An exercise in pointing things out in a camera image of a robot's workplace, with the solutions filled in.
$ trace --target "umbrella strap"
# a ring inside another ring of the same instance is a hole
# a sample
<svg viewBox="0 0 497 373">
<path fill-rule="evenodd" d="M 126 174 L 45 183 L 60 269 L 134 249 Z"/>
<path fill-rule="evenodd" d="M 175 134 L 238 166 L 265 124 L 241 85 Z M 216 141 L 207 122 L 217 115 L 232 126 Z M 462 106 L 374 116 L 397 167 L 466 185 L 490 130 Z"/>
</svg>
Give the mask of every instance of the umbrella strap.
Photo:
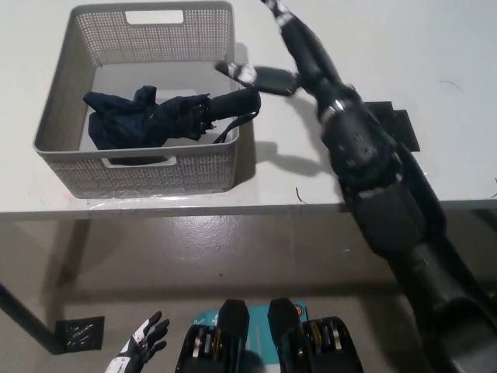
<svg viewBox="0 0 497 373">
<path fill-rule="evenodd" d="M 219 137 L 214 141 L 213 144 L 224 143 L 226 141 L 226 137 L 228 136 L 229 131 L 235 129 L 236 127 L 240 127 L 241 125 L 257 117 L 258 115 L 259 111 L 256 111 L 254 113 L 242 115 L 241 117 L 236 118 L 230 123 L 229 126 L 226 127 L 223 133 L 219 135 Z"/>
</svg>

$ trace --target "black robotic arm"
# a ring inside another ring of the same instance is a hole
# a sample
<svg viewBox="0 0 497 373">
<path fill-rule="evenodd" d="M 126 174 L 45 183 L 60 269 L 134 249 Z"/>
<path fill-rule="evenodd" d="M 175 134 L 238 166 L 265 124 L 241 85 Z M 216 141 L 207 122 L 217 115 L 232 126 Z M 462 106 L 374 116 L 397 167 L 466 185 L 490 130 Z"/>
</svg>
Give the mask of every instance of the black robotic arm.
<svg viewBox="0 0 497 373">
<path fill-rule="evenodd" d="M 321 139 L 343 199 L 370 248 L 388 261 L 415 313 L 438 372 L 497 372 L 497 315 L 446 235 L 439 201 L 414 157 L 340 79 L 314 33 L 280 0 L 262 0 L 280 26 L 298 73 L 218 62 L 245 87 L 317 101 Z"/>
</svg>

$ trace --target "folded umbrella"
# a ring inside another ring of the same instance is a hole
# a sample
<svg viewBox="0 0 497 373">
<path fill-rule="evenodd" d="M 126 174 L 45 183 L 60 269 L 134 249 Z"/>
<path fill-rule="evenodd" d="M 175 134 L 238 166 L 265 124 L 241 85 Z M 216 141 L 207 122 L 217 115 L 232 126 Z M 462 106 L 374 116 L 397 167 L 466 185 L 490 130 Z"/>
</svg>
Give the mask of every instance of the folded umbrella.
<svg viewBox="0 0 497 373">
<path fill-rule="evenodd" d="M 89 118 L 89 135 L 99 150 L 161 147 L 168 138 L 200 139 L 210 123 L 200 118 L 196 106 L 207 105 L 208 95 L 175 97 L 155 103 L 155 87 L 137 90 L 133 101 L 118 96 L 89 92 L 83 98 L 94 109 Z"/>
</svg>

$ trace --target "black mechanical device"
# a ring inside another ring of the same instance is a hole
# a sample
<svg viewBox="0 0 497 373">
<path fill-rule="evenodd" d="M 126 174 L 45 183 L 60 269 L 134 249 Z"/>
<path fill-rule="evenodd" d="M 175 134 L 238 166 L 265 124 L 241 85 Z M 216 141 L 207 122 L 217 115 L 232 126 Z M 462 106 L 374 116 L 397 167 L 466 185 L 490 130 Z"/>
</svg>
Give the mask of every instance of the black mechanical device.
<svg viewBox="0 0 497 373">
<path fill-rule="evenodd" d="M 352 338 L 336 317 L 301 323 L 290 299 L 271 301 L 271 337 L 282 373 L 363 373 Z M 186 334 L 176 373 L 259 371 L 245 353 L 249 312 L 245 303 L 228 299 L 216 326 L 194 325 Z"/>
<path fill-rule="evenodd" d="M 249 332 L 243 301 L 228 299 L 216 326 L 193 325 L 186 334 L 176 373 L 239 373 Z"/>
<path fill-rule="evenodd" d="M 447 238 L 445 215 L 416 160 L 342 82 L 315 34 L 280 0 L 262 2 L 298 73 L 224 62 L 216 69 L 260 92 L 292 96 L 303 88 L 316 99 L 346 206 L 407 295 L 430 364 L 437 372 L 497 372 L 497 314 Z"/>
</svg>

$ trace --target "robotic hand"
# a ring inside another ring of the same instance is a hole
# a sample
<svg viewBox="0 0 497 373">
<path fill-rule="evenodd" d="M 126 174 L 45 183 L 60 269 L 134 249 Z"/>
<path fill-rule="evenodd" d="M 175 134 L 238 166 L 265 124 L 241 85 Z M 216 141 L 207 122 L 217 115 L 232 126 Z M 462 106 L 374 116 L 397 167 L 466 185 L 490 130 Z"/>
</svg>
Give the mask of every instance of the robotic hand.
<svg viewBox="0 0 497 373">
<path fill-rule="evenodd" d="M 161 317 L 160 311 L 155 313 L 134 332 L 117 357 L 112 359 L 106 373 L 140 373 L 155 353 L 165 348 L 167 342 L 161 339 L 168 332 L 168 319 L 158 324 L 150 334 L 148 333 Z"/>
<path fill-rule="evenodd" d="M 315 34 L 280 0 L 262 0 L 298 73 L 219 61 L 245 87 L 317 102 L 321 139 L 343 199 L 370 248 L 390 265 L 414 310 L 430 364 L 443 372 L 497 372 L 497 314 L 446 235 L 446 218 L 415 158 L 342 82 Z"/>
</svg>

